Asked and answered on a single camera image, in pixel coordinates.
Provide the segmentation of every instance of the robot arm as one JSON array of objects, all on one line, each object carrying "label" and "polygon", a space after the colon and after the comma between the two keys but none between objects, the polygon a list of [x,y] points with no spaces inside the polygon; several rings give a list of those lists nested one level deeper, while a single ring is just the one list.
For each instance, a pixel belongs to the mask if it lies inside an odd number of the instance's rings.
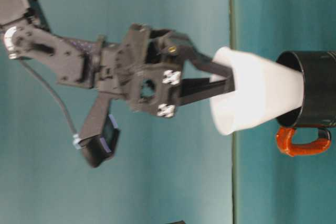
[{"label": "robot arm", "polygon": [[[93,167],[113,157],[119,137],[109,115],[111,100],[172,118],[178,106],[235,90],[231,68],[198,52],[185,34],[133,24],[120,44],[103,36],[78,40],[52,34],[37,0],[0,0],[0,5],[0,30],[11,60],[35,59],[56,74],[58,84],[98,90],[74,142]],[[182,79],[187,61],[223,79]]]}]

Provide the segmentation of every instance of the black cable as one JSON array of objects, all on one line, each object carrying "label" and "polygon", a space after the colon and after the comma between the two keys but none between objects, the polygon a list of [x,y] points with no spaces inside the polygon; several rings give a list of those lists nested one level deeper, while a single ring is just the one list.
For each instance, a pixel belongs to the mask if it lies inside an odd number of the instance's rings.
[{"label": "black cable", "polygon": [[70,128],[71,132],[73,133],[73,135],[76,135],[77,130],[76,130],[75,125],[74,125],[74,123],[71,119],[69,111],[68,111],[66,105],[64,104],[63,100],[56,93],[56,91],[50,86],[50,84],[40,74],[38,74],[33,68],[31,68],[31,66],[28,65],[25,61],[19,59],[19,62],[27,70],[28,73],[30,73],[32,76],[34,76],[42,84],[42,86],[50,92],[53,99],[60,106],[60,108],[61,108],[61,110],[62,110],[62,112],[63,112],[63,114],[64,114],[64,116],[67,120],[67,123],[69,125],[69,128]]}]

